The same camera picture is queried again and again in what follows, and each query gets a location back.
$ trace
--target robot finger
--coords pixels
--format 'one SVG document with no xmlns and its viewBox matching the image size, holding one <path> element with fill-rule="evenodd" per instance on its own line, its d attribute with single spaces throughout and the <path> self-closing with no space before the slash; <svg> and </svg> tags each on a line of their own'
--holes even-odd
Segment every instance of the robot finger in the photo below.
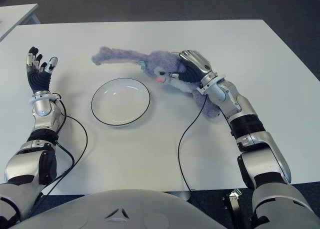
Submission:
<svg viewBox="0 0 320 229">
<path fill-rule="evenodd" d="M 34 61 L 34 66 L 37 70 L 39 70 L 39 65 L 42 57 L 43 57 L 42 54 L 39 54 Z"/>
<path fill-rule="evenodd" d="M 57 63 L 58 63 L 58 58 L 55 57 L 55 56 L 52 57 L 49 60 L 48 64 L 45 66 L 44 71 L 47 72 L 47 73 L 52 74 L 52 72 L 53 72 L 54 68 L 56 67 Z"/>
<path fill-rule="evenodd" d="M 39 72 L 42 73 L 44 71 L 44 68 L 47 66 L 47 63 L 44 62 L 41 64 L 40 68 L 39 68 Z"/>
<path fill-rule="evenodd" d="M 30 48 L 28 55 L 26 56 L 26 65 L 29 67 L 33 66 L 33 61 L 34 61 L 34 53 L 36 51 L 36 48 L 33 46 Z"/>
</svg>

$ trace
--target purple plush toy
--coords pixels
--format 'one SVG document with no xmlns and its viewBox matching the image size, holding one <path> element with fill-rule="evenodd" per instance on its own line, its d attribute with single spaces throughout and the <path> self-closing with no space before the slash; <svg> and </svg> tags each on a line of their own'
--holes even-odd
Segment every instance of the purple plush toy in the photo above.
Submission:
<svg viewBox="0 0 320 229">
<path fill-rule="evenodd" d="M 205 102 L 205 96 L 197 91 L 200 83 L 190 83 L 172 78 L 169 73 L 183 73 L 185 66 L 178 60 L 178 56 L 167 51 L 154 51 L 150 55 L 145 55 L 133 50 L 100 48 L 97 55 L 92 57 L 96 65 L 113 63 L 134 63 L 141 65 L 141 69 L 149 77 L 157 82 L 171 85 L 185 93 L 192 93 L 195 103 L 201 108 Z M 220 109 L 217 105 L 207 100 L 202 111 L 206 118 L 219 116 Z"/>
</svg>

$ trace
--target black cable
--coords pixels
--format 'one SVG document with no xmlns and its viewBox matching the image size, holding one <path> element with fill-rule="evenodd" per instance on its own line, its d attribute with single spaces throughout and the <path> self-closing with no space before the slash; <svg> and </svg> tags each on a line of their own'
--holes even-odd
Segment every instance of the black cable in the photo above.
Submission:
<svg viewBox="0 0 320 229">
<path fill-rule="evenodd" d="M 59 102 L 60 102 L 60 104 L 61 104 L 61 106 L 62 106 L 62 108 L 63 108 L 64 114 L 62 114 L 62 115 L 64 115 L 64 117 L 63 117 L 63 121 L 62 121 L 60 127 L 59 127 L 58 130 L 56 131 L 57 134 L 59 134 L 61 128 L 65 125 L 65 122 L 66 122 L 66 119 L 67 119 L 67 109 L 66 109 L 66 107 L 65 107 L 65 104 L 64 104 L 61 100 L 59 100 Z"/>
<path fill-rule="evenodd" d="M 85 154 L 86 152 L 86 149 L 87 149 L 87 146 L 88 146 L 88 133 L 87 133 L 87 130 L 85 129 L 85 127 L 81 124 L 81 122 L 79 122 L 77 119 L 73 118 L 72 116 L 69 116 L 67 114 L 64 114 L 65 118 L 70 118 L 74 121 L 76 121 L 83 129 L 84 133 L 85 133 L 85 147 L 80 155 L 80 157 L 78 158 L 78 160 L 71 166 L 69 167 L 69 169 L 67 169 L 62 175 L 60 175 L 59 177 L 57 177 L 52 183 L 54 183 L 55 181 L 57 181 L 57 183 L 50 189 L 50 191 L 43 197 L 43 199 L 41 201 L 39 201 L 39 203 L 37 205 L 35 205 L 29 215 L 29 218 L 35 213 L 35 211 L 39 208 L 39 206 L 47 199 L 47 197 L 49 196 L 49 194 L 55 189 L 55 187 L 59 184 L 59 182 L 61 182 L 61 180 L 63 178 L 66 177 L 66 175 L 68 175 L 68 173 L 78 164 L 78 162 L 80 161 L 80 159 L 83 157 L 83 155 Z"/>
<path fill-rule="evenodd" d="M 181 175 L 182 175 L 182 178 L 184 180 L 184 183 L 186 185 L 186 187 L 188 188 L 189 192 L 190 192 L 190 196 L 196 201 L 196 203 L 199 205 L 199 207 L 202 209 L 202 211 L 208 215 L 208 213 L 206 212 L 206 210 L 203 208 L 203 206 L 200 204 L 200 202 L 197 200 L 197 198 L 195 197 L 195 195 L 193 194 L 193 191 L 191 190 L 190 186 L 188 185 L 187 183 L 187 180 L 185 178 L 185 175 L 184 175 L 184 172 L 182 170 L 182 166 L 181 166 L 181 162 L 180 162 L 180 146 L 181 146 L 181 142 L 182 142 L 182 139 L 184 138 L 186 132 L 189 130 L 189 128 L 196 122 L 196 120 L 199 118 L 202 110 L 204 109 L 205 107 L 205 104 L 207 102 L 207 98 L 208 98 L 208 95 L 205 96 L 205 100 L 204 100 L 204 103 L 198 113 L 198 115 L 196 116 L 196 118 L 193 120 L 193 122 L 191 122 L 191 124 L 185 129 L 185 131 L 183 132 L 181 138 L 180 138 L 180 141 L 179 141 L 179 144 L 178 144 L 178 162 L 179 162 L 179 168 L 180 168 L 180 172 L 181 172 Z"/>
<path fill-rule="evenodd" d="M 58 147 L 61 148 L 62 151 L 64 151 L 65 153 L 68 154 L 68 156 L 71 158 L 72 164 L 69 168 L 72 168 L 75 165 L 75 158 L 74 156 L 67 150 L 65 149 L 62 145 L 60 145 L 60 143 L 58 141 L 55 142 L 57 144 Z"/>
</svg>

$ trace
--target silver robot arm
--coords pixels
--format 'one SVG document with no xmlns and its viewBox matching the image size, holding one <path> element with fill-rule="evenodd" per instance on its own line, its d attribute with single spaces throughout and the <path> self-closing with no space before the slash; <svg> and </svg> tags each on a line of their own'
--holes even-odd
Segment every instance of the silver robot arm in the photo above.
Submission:
<svg viewBox="0 0 320 229">
<path fill-rule="evenodd" d="M 41 191 L 57 176 L 55 145 L 61 128 L 61 110 L 49 84 L 58 58 L 52 57 L 48 64 L 39 66 L 42 55 L 37 53 L 38 49 L 32 47 L 26 59 L 35 123 L 29 138 L 6 166 L 6 183 L 0 184 L 0 228 L 28 218 Z"/>
<path fill-rule="evenodd" d="M 172 73 L 171 77 L 199 82 L 198 91 L 220 107 L 230 126 L 241 152 L 237 162 L 242 179 L 254 190 L 251 227 L 320 228 L 320 220 L 306 199 L 289 185 L 289 166 L 248 99 L 224 75 L 213 72 L 210 63 L 197 51 L 183 51 L 179 60 L 186 72 Z"/>
</svg>

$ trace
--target floor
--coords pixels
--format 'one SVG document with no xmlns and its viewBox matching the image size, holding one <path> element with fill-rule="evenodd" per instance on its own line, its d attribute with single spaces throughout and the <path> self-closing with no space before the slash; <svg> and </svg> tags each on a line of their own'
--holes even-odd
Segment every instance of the floor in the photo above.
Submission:
<svg viewBox="0 0 320 229">
<path fill-rule="evenodd" d="M 39 4 L 42 23 L 263 19 L 320 80 L 320 0 L 0 0 L 0 6 L 30 3 Z M 320 216 L 320 183 L 296 187 Z M 227 192 L 195 195 L 210 216 L 232 228 L 221 200 Z M 248 217 L 251 192 L 242 192 L 240 204 Z M 51 196 L 38 212 L 75 197 Z"/>
</svg>

